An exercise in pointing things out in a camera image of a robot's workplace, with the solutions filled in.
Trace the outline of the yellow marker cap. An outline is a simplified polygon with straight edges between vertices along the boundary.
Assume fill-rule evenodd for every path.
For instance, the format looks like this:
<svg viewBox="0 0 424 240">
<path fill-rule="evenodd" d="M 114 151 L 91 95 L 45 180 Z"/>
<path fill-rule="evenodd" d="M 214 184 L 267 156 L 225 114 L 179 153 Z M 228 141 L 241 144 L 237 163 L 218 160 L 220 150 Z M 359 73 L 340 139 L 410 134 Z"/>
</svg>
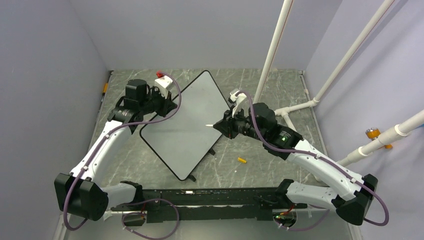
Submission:
<svg viewBox="0 0 424 240">
<path fill-rule="evenodd" d="M 240 163 L 243 163 L 243 164 L 246 164 L 246 163 L 247 163 L 247 161 L 246 161 L 245 159 L 241 158 L 241 157 L 238 157 L 238 158 L 237 158 L 237 160 L 238 160 Z"/>
</svg>

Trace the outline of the white whiteboard black frame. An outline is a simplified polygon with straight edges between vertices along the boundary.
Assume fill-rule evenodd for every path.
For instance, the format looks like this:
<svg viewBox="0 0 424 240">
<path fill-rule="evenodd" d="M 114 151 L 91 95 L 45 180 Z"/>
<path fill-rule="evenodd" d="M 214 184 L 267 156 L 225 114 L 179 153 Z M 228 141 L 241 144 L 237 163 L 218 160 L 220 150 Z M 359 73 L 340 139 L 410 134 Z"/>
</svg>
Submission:
<svg viewBox="0 0 424 240">
<path fill-rule="evenodd" d="M 181 102 L 177 113 L 143 126 L 139 135 L 173 175 L 185 181 L 222 135 L 205 125 L 221 120 L 230 107 L 208 70 L 195 77 L 173 101 Z"/>
</svg>

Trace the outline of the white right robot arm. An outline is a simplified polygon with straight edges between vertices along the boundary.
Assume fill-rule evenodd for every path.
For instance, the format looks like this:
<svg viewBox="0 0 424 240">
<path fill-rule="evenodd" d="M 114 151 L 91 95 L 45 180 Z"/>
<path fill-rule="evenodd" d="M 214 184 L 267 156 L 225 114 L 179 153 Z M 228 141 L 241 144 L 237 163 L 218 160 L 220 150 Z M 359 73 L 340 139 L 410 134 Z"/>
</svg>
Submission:
<svg viewBox="0 0 424 240">
<path fill-rule="evenodd" d="M 273 110 L 265 103 L 256 103 L 253 110 L 232 114 L 226 110 L 223 118 L 212 125 L 223 136 L 234 139 L 241 134 L 265 142 L 264 149 L 273 156 L 294 163 L 320 178 L 326 186 L 306 185 L 284 179 L 275 190 L 276 203 L 287 208 L 294 204 L 308 204 L 329 209 L 344 221 L 360 226 L 374 199 L 378 180 L 371 174 L 353 173 L 328 159 L 301 134 L 281 125 Z"/>
</svg>

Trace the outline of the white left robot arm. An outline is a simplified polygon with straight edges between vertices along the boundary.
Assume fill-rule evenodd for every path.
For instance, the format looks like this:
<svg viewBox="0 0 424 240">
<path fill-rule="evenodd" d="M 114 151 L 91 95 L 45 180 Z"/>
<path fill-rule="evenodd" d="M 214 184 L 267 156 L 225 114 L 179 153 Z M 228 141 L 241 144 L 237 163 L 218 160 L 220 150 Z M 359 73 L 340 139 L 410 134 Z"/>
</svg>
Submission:
<svg viewBox="0 0 424 240">
<path fill-rule="evenodd" d="M 100 187 L 108 165 L 144 116 L 155 113 L 167 120 L 179 109 L 170 92 L 178 84 L 159 74 L 153 86 L 145 80 L 131 79 L 122 96 L 110 111 L 100 136 L 85 157 L 69 172 L 60 173 L 54 180 L 59 209 L 64 215 L 72 214 L 85 221 L 99 220 L 107 209 L 125 204 L 131 210 L 144 203 L 143 187 L 124 180 L 111 187 Z"/>
</svg>

